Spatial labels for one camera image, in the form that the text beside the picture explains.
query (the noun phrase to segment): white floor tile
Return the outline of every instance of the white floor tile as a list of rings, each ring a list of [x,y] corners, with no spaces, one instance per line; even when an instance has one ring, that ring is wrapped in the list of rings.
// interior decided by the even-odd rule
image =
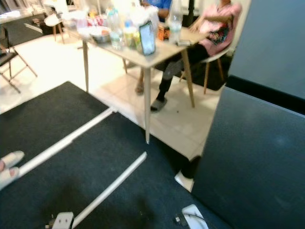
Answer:
[[[36,78],[26,69],[13,80],[21,90],[18,94],[7,82],[0,79],[0,113],[42,94],[65,81],[71,81],[85,90],[83,53],[81,41],[65,35],[61,38],[44,36],[16,46],[16,50],[38,74]],[[124,116],[144,127],[144,96],[138,96],[134,89],[140,75],[140,68],[123,69],[122,59],[95,46],[89,45],[89,92],[116,108]],[[12,61],[12,73],[24,64],[20,58]],[[154,70],[152,75],[151,101],[158,92],[162,72]],[[202,153],[221,90],[207,90],[193,85],[196,107],[191,108],[185,80],[174,77],[167,93],[168,104],[162,111],[151,116],[151,133],[189,159]]]

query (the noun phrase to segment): woman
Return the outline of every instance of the woman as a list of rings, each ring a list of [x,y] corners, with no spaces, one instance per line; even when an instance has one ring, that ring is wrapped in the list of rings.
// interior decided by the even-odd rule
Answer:
[[[191,32],[209,33],[208,37],[198,44],[188,48],[190,64],[196,64],[225,49],[233,40],[236,25],[242,11],[239,3],[232,4],[230,0],[221,0],[219,5],[212,5],[204,11],[191,26]],[[164,97],[168,92],[174,75],[183,70],[181,55],[176,55],[167,61],[160,84],[160,92],[151,105],[152,111],[160,111],[166,104]]]

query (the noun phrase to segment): gray panel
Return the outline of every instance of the gray panel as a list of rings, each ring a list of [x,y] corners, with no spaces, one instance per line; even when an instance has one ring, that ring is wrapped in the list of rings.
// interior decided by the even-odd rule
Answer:
[[[304,9],[304,0],[253,0],[229,74],[305,99]]]
[[[192,193],[235,228],[303,229],[305,116],[225,88]]]

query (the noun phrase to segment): hand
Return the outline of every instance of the hand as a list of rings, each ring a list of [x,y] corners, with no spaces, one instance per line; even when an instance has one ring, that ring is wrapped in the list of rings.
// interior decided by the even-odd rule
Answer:
[[[200,24],[199,23],[194,23],[193,25],[191,25],[189,27],[189,30],[191,32],[199,32],[199,29],[200,29]]]
[[[145,2],[145,1],[143,1],[143,2],[141,3],[141,5],[144,6],[144,7],[150,6],[150,4],[149,4],[148,2]]]

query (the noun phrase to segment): food container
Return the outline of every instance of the food container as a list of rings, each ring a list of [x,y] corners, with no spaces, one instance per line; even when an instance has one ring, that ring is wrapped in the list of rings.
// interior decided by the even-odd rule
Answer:
[[[107,43],[110,42],[110,32],[108,27],[96,26],[91,27],[90,35],[97,43]]]

